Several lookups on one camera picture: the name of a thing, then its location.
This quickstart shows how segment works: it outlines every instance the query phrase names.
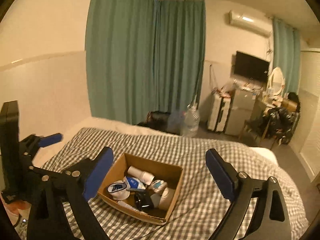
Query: clear plastic bottle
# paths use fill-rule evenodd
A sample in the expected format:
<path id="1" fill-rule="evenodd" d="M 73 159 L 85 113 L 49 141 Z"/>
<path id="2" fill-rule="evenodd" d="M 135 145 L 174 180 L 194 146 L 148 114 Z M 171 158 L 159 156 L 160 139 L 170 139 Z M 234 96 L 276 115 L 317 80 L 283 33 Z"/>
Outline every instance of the clear plastic bottle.
<path id="1" fill-rule="evenodd" d="M 193 102 L 192 105 L 188 105 L 188 110 L 184 117 L 182 125 L 182 136 L 194 137 L 197 134 L 200 122 L 200 114 L 197 109 L 197 103 Z"/>

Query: flat screen monitor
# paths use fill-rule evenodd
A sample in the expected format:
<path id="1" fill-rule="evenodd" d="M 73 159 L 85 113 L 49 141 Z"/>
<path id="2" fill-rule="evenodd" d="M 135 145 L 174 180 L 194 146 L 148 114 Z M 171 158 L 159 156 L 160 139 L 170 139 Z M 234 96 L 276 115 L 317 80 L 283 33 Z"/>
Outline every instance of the flat screen monitor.
<path id="1" fill-rule="evenodd" d="M 237 51 L 234 74 L 266 83 L 270 62 Z"/>

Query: curtain fold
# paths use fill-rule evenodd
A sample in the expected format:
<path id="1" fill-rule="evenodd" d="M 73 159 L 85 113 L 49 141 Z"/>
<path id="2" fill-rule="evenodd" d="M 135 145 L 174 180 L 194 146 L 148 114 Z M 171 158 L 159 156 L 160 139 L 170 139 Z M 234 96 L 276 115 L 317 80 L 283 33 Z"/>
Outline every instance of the curtain fold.
<path id="1" fill-rule="evenodd" d="M 92 116 L 143 121 L 153 100 L 154 0 L 91 0 L 85 49 Z"/>
<path id="2" fill-rule="evenodd" d="M 300 34 L 283 20 L 273 19 L 274 61 L 285 77 L 284 92 L 297 93 L 300 80 Z"/>
<path id="3" fill-rule="evenodd" d="M 154 90 L 156 108 L 186 110 L 200 98 L 205 46 L 205 4 L 195 0 L 155 3 Z"/>

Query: checkered bedsheet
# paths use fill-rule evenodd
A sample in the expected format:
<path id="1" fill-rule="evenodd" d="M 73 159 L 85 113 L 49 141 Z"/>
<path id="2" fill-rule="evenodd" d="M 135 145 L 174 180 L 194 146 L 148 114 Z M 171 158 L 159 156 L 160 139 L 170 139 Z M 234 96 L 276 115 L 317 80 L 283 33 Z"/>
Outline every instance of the checkered bedsheet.
<path id="1" fill-rule="evenodd" d="M 82 128 L 43 168 L 61 172 L 85 157 L 94 159 L 104 146 L 113 149 L 115 160 L 126 152 L 179 165 L 184 169 L 179 198 L 164 226 L 142 222 L 123 214 L 98 196 L 91 199 L 89 205 L 111 239 L 208 239 L 230 205 L 222 197 L 205 165 L 205 153 L 210 148 L 215 148 L 224 161 L 230 162 L 237 171 L 245 171 L 251 178 L 267 179 L 275 176 L 278 179 L 289 212 L 293 240 L 299 239 L 308 227 L 302 200 L 290 176 L 241 143 L 169 136 L 134 136 Z M 255 203 L 256 200 L 252 199 L 235 239 L 244 236 Z M 64 207 L 74 235 L 83 239 L 70 205 L 65 203 Z"/>

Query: baseboard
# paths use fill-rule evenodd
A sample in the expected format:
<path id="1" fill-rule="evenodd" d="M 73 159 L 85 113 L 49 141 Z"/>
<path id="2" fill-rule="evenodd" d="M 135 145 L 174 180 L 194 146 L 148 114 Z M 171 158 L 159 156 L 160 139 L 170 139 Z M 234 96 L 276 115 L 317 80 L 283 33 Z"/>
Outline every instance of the baseboard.
<path id="1" fill-rule="evenodd" d="M 298 157 L 299 161 L 301 162 L 303 168 L 305 169 L 305 171 L 310 179 L 310 182 L 312 182 L 315 179 L 316 175 L 315 175 L 313 169 L 310 167 L 310 165 L 306 161 L 306 159 L 304 158 L 303 153 L 296 151 L 294 149 L 294 147 L 292 147 L 292 146 L 290 146 L 290 147 L 291 147 L 292 151 L 295 153 L 295 155 Z"/>

